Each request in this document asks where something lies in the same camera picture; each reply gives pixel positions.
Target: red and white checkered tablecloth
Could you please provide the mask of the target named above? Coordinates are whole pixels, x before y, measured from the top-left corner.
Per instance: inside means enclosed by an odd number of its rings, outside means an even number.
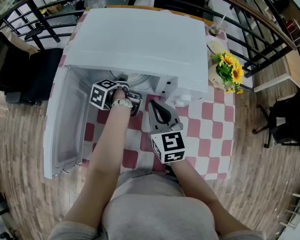
[[[60,72],[65,70],[63,64],[67,51],[87,13],[88,11],[85,11],[79,19],[68,45],[63,51],[59,64]],[[224,32],[221,32],[218,38],[228,46]],[[159,100],[160,97],[155,95],[144,96],[139,114],[130,118],[121,172],[135,169],[164,171],[164,166],[153,153],[148,137],[150,132],[148,103],[151,99]],[[234,94],[225,93],[221,89],[214,88],[209,82],[208,92],[204,98],[192,101],[189,106],[177,107],[176,111],[183,123],[183,131],[186,133],[186,159],[206,180],[229,178],[235,127]],[[83,166],[87,166],[89,163],[92,151],[102,133],[108,115],[109,111],[98,110],[93,105],[89,106],[82,154]]]

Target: wristwatch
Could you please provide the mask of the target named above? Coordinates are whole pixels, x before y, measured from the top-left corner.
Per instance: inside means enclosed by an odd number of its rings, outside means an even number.
[[[125,98],[116,98],[113,102],[111,107],[115,106],[115,105],[121,105],[121,106],[126,106],[128,107],[130,110],[133,108],[132,102],[128,99]]]

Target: office chair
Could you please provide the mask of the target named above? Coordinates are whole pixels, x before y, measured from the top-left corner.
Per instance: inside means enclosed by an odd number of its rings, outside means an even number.
[[[0,91],[8,103],[40,104],[49,99],[63,49],[29,53],[0,32]]]
[[[269,129],[268,141],[264,144],[266,149],[269,148],[271,136],[275,140],[275,144],[283,146],[300,147],[300,90],[291,98],[277,101],[273,107],[270,107],[268,115],[261,105],[257,105],[267,120],[267,125],[260,130],[253,129],[253,134]],[[282,124],[277,122],[277,118],[284,119]]]

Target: table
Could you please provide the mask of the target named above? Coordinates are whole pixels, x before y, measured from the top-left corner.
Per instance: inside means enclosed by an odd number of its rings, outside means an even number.
[[[109,7],[153,10],[158,11],[158,13],[174,13],[205,22],[209,25],[212,24],[211,21],[202,20],[196,16],[153,7],[107,6],[107,8]],[[68,46],[64,49],[59,67],[63,66],[67,50],[88,13],[88,11],[85,11],[79,19],[69,39]],[[208,29],[206,28],[205,30],[206,35],[208,35]],[[227,46],[227,37],[224,32],[221,32],[219,38]],[[148,103],[151,99],[158,100],[160,97],[155,95],[144,96],[139,114],[130,119],[121,172],[134,169],[149,169],[156,172],[164,170],[164,166],[157,156],[154,155],[148,139],[148,133],[150,132]],[[223,90],[214,88],[210,83],[208,92],[204,98],[191,102],[187,107],[177,107],[176,111],[180,117],[180,121],[183,123],[183,130],[186,133],[186,159],[206,180],[228,178],[235,122],[234,94],[224,93]],[[109,111],[98,110],[92,105],[89,107],[82,151],[84,157],[82,166],[88,166],[92,150],[97,144],[108,114]]]
[[[283,57],[285,73],[253,88],[255,93],[290,79],[300,88],[300,55],[297,50],[290,51]]]

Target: white microwave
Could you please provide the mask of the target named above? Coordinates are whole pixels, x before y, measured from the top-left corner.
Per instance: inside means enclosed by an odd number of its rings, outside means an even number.
[[[183,107],[208,90],[202,21],[157,10],[92,9],[54,78],[44,133],[44,176],[82,160],[92,84],[127,80],[131,90]]]

